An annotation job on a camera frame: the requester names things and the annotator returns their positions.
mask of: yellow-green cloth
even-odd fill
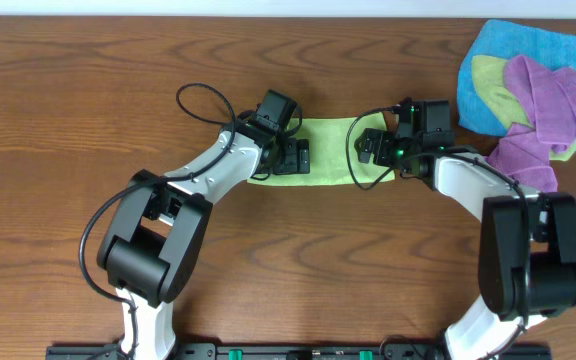
[[[272,175],[265,181],[248,179],[248,182],[268,186],[352,184],[346,163],[346,134],[354,120],[355,118],[304,119],[295,137],[308,139],[310,143],[310,174]],[[291,125],[296,125],[296,119],[291,120]],[[350,162],[353,172],[359,182],[371,183],[386,171],[386,168],[376,166],[372,162],[362,164],[357,160],[354,143],[365,128],[386,130],[384,116],[379,113],[364,117],[357,123],[350,136]],[[395,175],[390,173],[382,182],[394,179]]]
[[[472,58],[472,82],[481,100],[495,114],[499,122],[509,129],[512,123],[533,127],[515,95],[504,85],[504,67],[508,60],[494,56],[476,55]],[[566,152],[550,151],[550,160],[568,161],[576,151],[576,140]]]

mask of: brown tabletop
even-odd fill
[[[519,21],[576,34],[576,21]],[[0,18],[0,359],[123,333],[118,304],[83,281],[79,237],[133,173],[176,169],[216,139],[183,115],[177,88],[201,81],[236,110],[273,88],[307,117],[350,117],[404,96],[449,98],[484,20]],[[207,93],[186,97],[219,117]],[[490,151],[494,138],[459,131]],[[576,196],[576,155],[554,164]],[[89,245],[93,277],[106,284]],[[418,181],[240,184],[214,208],[178,336],[224,343],[432,338],[478,295],[479,223]],[[522,340],[576,359],[576,308]]]

